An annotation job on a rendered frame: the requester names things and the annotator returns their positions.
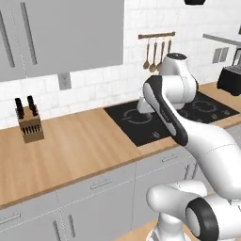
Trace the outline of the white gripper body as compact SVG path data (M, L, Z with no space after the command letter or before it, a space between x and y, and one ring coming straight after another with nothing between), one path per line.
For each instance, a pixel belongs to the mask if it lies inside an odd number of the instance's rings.
M140 97L137 103L137 110L140 114L153 113L153 108L146 102L144 97Z

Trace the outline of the grey drawer front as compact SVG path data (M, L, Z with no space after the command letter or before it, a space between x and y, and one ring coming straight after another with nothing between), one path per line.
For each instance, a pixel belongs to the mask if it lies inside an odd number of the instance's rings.
M8 223L0 225L0 230L5 229L6 227L11 227L23 221L27 221L33 217L37 217L56 208L56 193L51 192L34 198L32 200L18 203L6 209L0 209L0 220L6 217L11 217L15 214L21 214L20 218L14 219Z
M166 163L162 158L176 154L178 157ZM137 161L137 178L153 177L162 182L181 181L185 177L185 166L188 164L189 152L183 147L176 147Z
M135 177L136 164L132 163L118 169L110 170L106 173L97 175L95 177L86 179L81 182L77 182L72 185L60 188L57 192L58 203L61 206L72 203L74 201L82 200L94 193L99 193L113 186L125 183L127 181L133 180ZM103 180L113 180L109 185L105 185L101 188L91 190L90 186L93 184L98 184Z

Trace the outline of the black hob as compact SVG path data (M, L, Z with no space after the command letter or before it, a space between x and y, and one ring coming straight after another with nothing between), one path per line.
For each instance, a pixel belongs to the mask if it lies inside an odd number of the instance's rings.
M137 147L169 137L156 113L138 112L137 101L106 107L104 111ZM178 113L191 121L211 123L237 115L238 111L198 91L194 101L185 104Z

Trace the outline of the grey base cupboard door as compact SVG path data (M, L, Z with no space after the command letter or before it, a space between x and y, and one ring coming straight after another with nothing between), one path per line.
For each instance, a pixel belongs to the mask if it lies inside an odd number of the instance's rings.
M113 241L131 229L134 182L92 194L61 209L68 241ZM72 238L68 215L72 215Z
M132 221L133 230L144 225L145 223L152 221L153 219L158 218L158 214L155 213L146 202L146 193L148 189L153 185L160 185L165 183L172 182L162 182L155 176L136 178Z
M188 173L188 179L189 180L192 180L191 177L192 177L192 173L193 173L193 170L194 170L194 165L196 163L197 163L197 161L193 156L190 156L188 158L188 164L190 164L190 170L189 170L189 173ZM209 182L207 181L207 179L203 175L200 167L198 167L198 171L197 171L197 174L196 174L196 177L195 177L194 180L203 182L208 193L210 193L213 190L213 187L211 187L211 185L209 184Z
M56 221L61 241L66 241L58 212L25 221L0 232L0 241L57 241L53 227Z

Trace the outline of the black toaster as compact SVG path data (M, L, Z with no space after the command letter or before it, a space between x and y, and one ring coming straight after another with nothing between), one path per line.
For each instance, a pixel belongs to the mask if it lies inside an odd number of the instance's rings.
M218 78L217 88L223 89L233 96L241 95L241 66L224 67Z

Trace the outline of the wooden knife block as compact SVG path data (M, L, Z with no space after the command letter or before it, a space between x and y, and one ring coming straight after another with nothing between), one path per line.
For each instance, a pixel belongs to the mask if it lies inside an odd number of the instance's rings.
M34 116L28 106L24 107L24 117L18 118L18 122L25 143L44 139L40 116Z

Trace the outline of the black hanging lamp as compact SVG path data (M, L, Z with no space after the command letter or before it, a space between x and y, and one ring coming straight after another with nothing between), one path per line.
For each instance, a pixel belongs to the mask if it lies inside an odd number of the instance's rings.
M206 0L184 0L186 5L189 6L196 6L196 5L203 5Z

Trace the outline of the wooden utensil rail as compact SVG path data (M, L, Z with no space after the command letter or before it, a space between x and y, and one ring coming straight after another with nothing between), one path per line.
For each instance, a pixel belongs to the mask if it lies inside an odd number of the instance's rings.
M155 34L139 34L138 39L152 39L152 38L160 38L160 37L173 37L175 36L175 32L168 32L168 33L155 33Z

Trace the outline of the grey wall socket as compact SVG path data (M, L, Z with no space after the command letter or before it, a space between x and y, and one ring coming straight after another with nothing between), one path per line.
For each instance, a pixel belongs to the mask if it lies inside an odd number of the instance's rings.
M57 75L59 89L66 90L72 88L71 76L68 72L59 73Z

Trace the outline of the grey double wall switch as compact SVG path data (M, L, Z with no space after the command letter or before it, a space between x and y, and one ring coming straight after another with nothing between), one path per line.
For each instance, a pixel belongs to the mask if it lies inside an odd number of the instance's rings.
M229 52L228 47L217 48L214 52L213 63L225 62Z

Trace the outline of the grey wall cupboard door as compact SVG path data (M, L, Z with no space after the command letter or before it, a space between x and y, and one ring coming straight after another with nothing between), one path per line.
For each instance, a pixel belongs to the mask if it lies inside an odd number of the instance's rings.
M33 65L20 3L25 2L37 56ZM8 0L28 77L123 63L124 0Z
M0 33L0 82L23 79L25 78L24 65L8 0L0 0L0 10L2 12L8 34L9 45L15 62L15 68L11 68L8 62L2 35Z

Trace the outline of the grey wall shelf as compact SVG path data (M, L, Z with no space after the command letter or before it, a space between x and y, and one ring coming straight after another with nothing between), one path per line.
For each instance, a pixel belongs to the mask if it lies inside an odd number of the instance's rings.
M241 35L238 34L211 33L203 34L202 36L208 40L215 40L218 42L228 43L230 45L241 47Z

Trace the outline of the black handled knife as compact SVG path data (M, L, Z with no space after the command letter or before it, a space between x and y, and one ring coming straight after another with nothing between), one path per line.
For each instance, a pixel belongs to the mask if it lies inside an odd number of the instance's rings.
M34 117L38 116L38 110L34 104L33 97L31 95L27 96L29 109L32 111Z
M21 99L15 98L15 104L16 104L16 107L17 107L18 117L21 120L21 119L24 118L24 108L23 108Z

